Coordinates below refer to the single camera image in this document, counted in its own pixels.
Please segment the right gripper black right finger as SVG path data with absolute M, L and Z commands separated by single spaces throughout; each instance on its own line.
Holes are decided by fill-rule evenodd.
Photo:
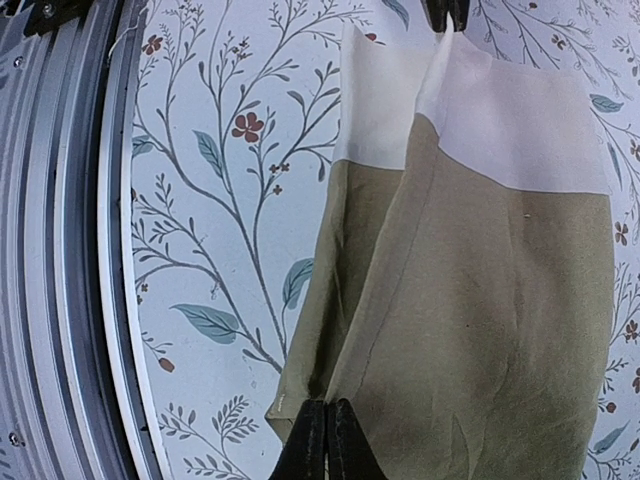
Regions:
M 328 475 L 331 480 L 387 480 L 347 399 L 326 405 Z

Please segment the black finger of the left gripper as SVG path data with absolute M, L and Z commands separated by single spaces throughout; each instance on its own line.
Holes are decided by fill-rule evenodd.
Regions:
M 444 33 L 447 21 L 453 21 L 456 32 L 464 31 L 467 27 L 470 0 L 424 0 L 424 9 L 429 25 L 435 33 Z

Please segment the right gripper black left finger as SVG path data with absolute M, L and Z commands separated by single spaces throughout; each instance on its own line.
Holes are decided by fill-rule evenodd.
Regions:
M 279 456 L 270 480 L 325 478 L 325 404 L 306 400 Z

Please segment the tan beige underwear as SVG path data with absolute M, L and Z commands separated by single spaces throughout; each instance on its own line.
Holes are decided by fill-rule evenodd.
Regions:
M 582 85 L 453 31 L 354 27 L 312 277 L 275 398 L 347 399 L 390 479 L 576 479 L 613 304 L 610 189 Z

